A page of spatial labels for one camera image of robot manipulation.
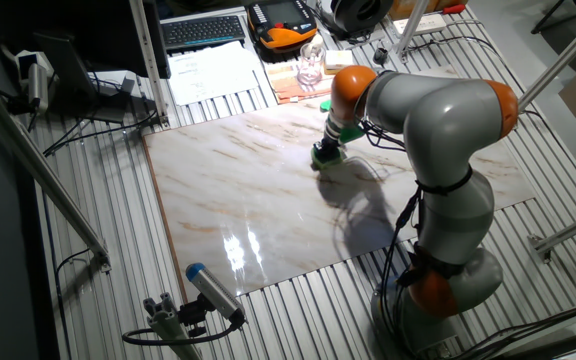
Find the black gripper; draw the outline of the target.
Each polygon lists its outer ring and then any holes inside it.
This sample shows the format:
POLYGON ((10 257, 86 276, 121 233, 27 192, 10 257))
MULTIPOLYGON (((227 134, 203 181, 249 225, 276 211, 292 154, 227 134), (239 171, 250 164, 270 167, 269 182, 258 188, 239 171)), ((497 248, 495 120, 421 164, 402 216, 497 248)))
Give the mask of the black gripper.
POLYGON ((323 155, 332 155, 332 159, 339 159, 341 155, 338 141, 323 138, 317 145, 316 157, 321 159, 323 155))

